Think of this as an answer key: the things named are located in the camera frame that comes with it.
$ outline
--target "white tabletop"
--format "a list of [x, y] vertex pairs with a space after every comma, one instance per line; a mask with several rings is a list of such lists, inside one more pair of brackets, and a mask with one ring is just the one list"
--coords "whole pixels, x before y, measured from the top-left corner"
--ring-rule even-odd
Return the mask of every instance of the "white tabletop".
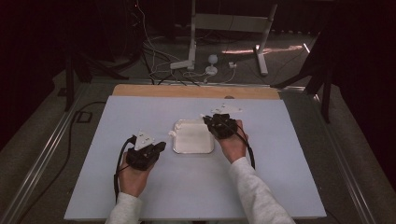
[[166, 142], [140, 196], [142, 219], [244, 218], [230, 164], [219, 144], [209, 154], [177, 154], [168, 132], [221, 104], [242, 108], [256, 170], [292, 217], [325, 217], [315, 182], [282, 100], [110, 96], [65, 213], [65, 219], [106, 219], [115, 205], [113, 175], [125, 140], [140, 130]]

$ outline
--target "hand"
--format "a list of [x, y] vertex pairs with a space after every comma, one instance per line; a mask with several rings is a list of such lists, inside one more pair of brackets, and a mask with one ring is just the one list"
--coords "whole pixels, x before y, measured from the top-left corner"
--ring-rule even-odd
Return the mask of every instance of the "hand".
[[[238, 119], [236, 121], [236, 124], [240, 127], [238, 128], [237, 132], [242, 137], [245, 137], [244, 133], [242, 132], [243, 130], [242, 120]], [[233, 163], [234, 161], [242, 157], [246, 157], [247, 146], [236, 134], [233, 134], [233, 136], [226, 139], [217, 139], [217, 140], [221, 145], [224, 156], [227, 158], [227, 160], [230, 163]]]
[[139, 195], [143, 192], [143, 190], [146, 187], [149, 177], [149, 172], [154, 167], [154, 164], [152, 164], [147, 169], [147, 171], [136, 170], [132, 167], [129, 167], [128, 163], [126, 163], [126, 152], [125, 152], [122, 158], [122, 164], [120, 166], [120, 169], [127, 166], [128, 167], [120, 171], [119, 173], [120, 191], [122, 193], [135, 196], [136, 198], [139, 197]]

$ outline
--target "white sleeve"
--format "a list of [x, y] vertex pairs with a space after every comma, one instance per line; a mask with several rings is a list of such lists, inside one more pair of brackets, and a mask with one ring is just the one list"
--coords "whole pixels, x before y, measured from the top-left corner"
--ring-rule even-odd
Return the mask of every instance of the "white sleeve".
[[117, 204], [106, 220], [106, 224], [138, 223], [142, 201], [132, 195], [120, 192]]
[[246, 157], [233, 162], [230, 176], [238, 190], [249, 224], [294, 223], [268, 186], [256, 175]]

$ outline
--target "wooden edge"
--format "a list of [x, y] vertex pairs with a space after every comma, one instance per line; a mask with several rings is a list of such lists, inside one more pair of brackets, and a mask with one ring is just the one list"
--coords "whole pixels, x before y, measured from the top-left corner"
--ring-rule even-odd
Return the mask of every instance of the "wooden edge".
[[117, 96], [155, 96], [191, 98], [280, 99], [276, 89], [269, 87], [212, 87], [212, 86], [159, 86], [119, 84]]

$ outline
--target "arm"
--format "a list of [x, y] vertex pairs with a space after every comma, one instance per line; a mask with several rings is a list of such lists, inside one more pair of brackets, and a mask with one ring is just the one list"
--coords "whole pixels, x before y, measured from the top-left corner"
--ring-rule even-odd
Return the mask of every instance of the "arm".
[[[245, 136], [242, 121], [237, 120], [236, 123], [240, 127], [238, 133]], [[250, 224], [294, 223], [285, 209], [276, 201], [268, 186], [256, 175], [256, 171], [248, 163], [247, 146], [241, 139], [233, 135], [218, 141], [225, 157], [232, 164], [230, 176], [238, 190], [248, 222]]]
[[[120, 170], [128, 166], [125, 158], [124, 154]], [[147, 171], [138, 171], [131, 167], [120, 171], [120, 194], [106, 224], [138, 223], [142, 201], [137, 197], [143, 192], [153, 166]]]

